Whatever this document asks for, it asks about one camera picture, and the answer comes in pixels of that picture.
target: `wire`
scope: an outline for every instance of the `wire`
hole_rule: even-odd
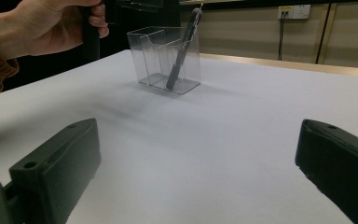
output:
[[[282,60],[282,43],[283,43],[283,28],[284,28],[284,19],[286,18],[287,12],[282,12],[281,15],[281,27],[280,27],[280,38],[279,38],[279,49],[278,49],[278,61]]]

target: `beige wall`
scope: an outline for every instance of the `beige wall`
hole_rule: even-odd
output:
[[[309,19],[286,21],[283,61],[312,62],[318,30],[324,25],[323,14],[324,5],[313,5]],[[200,52],[277,60],[277,15],[276,7],[205,10],[199,26]],[[186,25],[189,13],[181,16]],[[358,3],[337,5],[327,37],[322,63],[358,67]]]

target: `electrical outlet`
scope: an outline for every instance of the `electrical outlet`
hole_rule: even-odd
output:
[[[278,7],[278,19],[283,18],[283,14],[287,14],[284,16],[285,19],[292,19],[293,18],[293,6],[284,6]]]
[[[293,7],[293,19],[307,19],[310,16],[310,5]]]

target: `clear plastic container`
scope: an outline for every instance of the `clear plastic container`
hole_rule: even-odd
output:
[[[185,31],[184,27],[152,26],[127,33],[140,83],[179,94],[200,84],[199,39],[195,32],[191,40],[184,42],[182,39]],[[187,44],[183,64],[174,68],[178,52],[183,54],[183,48]],[[178,73],[178,78],[173,85],[167,87],[169,77],[174,72]]]

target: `white table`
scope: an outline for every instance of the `white table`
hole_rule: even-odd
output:
[[[140,85],[122,51],[0,94],[0,181],[96,118],[103,162],[69,224],[351,223],[295,165],[303,119],[358,136],[358,77],[201,59],[185,95]]]

